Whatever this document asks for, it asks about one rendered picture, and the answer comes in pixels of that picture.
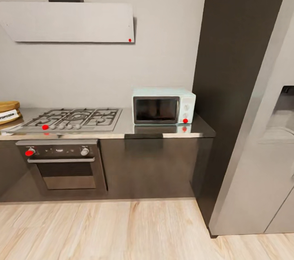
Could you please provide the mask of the microwave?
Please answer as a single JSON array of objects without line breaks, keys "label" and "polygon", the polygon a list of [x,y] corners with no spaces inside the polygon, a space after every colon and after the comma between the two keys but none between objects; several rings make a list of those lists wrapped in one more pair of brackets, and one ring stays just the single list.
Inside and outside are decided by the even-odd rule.
[{"label": "microwave", "polygon": [[184,87],[135,87],[134,124],[191,124],[196,95]]}]

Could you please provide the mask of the popcorn bag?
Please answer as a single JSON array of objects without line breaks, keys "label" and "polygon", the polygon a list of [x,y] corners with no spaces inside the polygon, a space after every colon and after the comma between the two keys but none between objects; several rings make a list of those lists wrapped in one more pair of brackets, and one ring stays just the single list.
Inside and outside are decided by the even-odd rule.
[{"label": "popcorn bag", "polygon": [[20,103],[18,101],[0,102],[0,125],[13,122],[22,117],[19,108]]}]

